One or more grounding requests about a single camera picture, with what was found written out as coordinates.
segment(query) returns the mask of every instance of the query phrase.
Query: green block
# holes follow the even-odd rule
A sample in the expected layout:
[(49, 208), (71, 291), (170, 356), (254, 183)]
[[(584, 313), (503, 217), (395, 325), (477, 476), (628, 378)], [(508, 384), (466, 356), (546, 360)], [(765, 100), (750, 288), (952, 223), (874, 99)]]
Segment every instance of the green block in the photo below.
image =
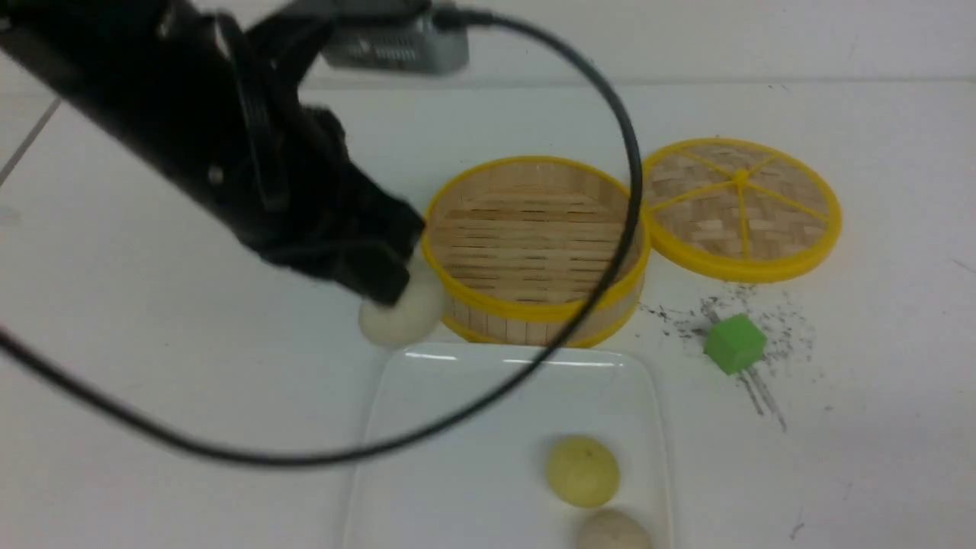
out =
[(728, 375), (735, 375), (762, 358), (766, 334), (745, 315), (727, 318), (712, 326), (705, 354)]

